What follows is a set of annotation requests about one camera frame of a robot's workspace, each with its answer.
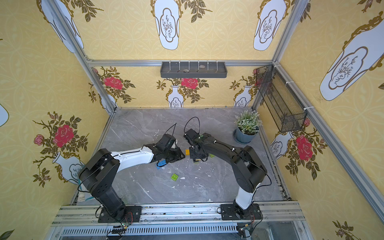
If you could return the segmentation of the blue lego brick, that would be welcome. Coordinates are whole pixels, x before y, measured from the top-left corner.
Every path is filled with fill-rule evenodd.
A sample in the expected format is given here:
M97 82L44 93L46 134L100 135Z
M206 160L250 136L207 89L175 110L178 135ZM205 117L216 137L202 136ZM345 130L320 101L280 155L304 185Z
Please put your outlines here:
M167 165L167 164L168 164L168 163L166 162L166 160L163 159L163 160L157 162L157 167L158 167L158 168L162 168L162 167L164 167L164 166Z

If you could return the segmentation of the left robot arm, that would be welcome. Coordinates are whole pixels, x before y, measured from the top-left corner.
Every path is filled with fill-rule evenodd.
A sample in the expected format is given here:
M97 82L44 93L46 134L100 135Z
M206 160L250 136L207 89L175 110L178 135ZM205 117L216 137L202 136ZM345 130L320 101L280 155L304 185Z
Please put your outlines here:
M184 158L176 138L164 134L157 143L143 145L134 150L110 152L100 149L80 170L78 177L81 185L103 205L106 212L121 220L128 210L112 187L118 172L137 165L158 164L162 160L168 164Z

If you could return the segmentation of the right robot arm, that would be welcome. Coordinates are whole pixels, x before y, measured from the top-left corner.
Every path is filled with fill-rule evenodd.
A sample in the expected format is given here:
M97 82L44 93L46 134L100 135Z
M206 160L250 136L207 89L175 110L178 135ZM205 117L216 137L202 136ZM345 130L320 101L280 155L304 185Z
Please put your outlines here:
M204 133L200 135L193 129L184 133L184 138L190 144L189 151L192 160L206 161L209 155L214 155L231 165L239 191L235 205L248 209L257 188L261 186L267 176L267 169L261 159L250 146L234 147Z

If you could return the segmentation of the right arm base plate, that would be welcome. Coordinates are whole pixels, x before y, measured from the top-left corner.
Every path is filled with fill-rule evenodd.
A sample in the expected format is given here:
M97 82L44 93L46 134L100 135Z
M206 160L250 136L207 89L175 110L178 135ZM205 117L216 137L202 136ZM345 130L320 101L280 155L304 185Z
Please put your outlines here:
M258 204L251 204L245 210L239 207L236 202L232 204L221 204L219 213L224 221L253 221L261 220L263 218Z

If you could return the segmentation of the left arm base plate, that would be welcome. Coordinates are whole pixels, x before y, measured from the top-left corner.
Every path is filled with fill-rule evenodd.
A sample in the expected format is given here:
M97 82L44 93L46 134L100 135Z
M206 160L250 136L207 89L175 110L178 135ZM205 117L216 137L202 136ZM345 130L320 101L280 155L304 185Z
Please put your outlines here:
M102 211L98 218L98 223L138 223L142 214L141 206L125 206L118 209L117 212L110 214L106 208L102 207Z

